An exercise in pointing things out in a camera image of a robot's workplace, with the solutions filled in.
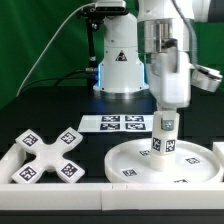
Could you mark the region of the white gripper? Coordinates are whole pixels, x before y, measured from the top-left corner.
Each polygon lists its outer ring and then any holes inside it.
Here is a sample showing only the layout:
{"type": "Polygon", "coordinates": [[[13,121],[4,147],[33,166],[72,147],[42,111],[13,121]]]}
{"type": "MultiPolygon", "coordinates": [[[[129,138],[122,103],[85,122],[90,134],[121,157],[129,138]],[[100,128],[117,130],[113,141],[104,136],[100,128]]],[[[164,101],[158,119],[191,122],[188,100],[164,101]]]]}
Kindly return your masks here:
{"type": "MultiPolygon", "coordinates": [[[[190,62],[189,56],[176,47],[168,48],[165,53],[152,55],[146,64],[146,75],[150,93],[161,108],[184,108],[190,102],[190,62]]],[[[173,130],[174,111],[163,111],[161,129],[173,130]]]]}

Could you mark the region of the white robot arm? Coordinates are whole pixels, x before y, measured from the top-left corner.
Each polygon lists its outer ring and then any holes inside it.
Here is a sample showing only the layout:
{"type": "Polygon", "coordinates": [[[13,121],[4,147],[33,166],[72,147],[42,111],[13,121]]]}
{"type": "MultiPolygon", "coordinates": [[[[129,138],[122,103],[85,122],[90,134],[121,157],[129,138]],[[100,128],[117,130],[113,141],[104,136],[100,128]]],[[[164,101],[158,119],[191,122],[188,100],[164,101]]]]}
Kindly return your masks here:
{"type": "Polygon", "coordinates": [[[219,71],[197,60],[194,22],[223,21],[221,0],[136,0],[138,15],[123,0],[98,0],[105,17],[104,59],[94,90],[108,97],[148,90],[157,101],[154,127],[173,131],[178,108],[189,105],[192,85],[213,92],[219,71]]]}

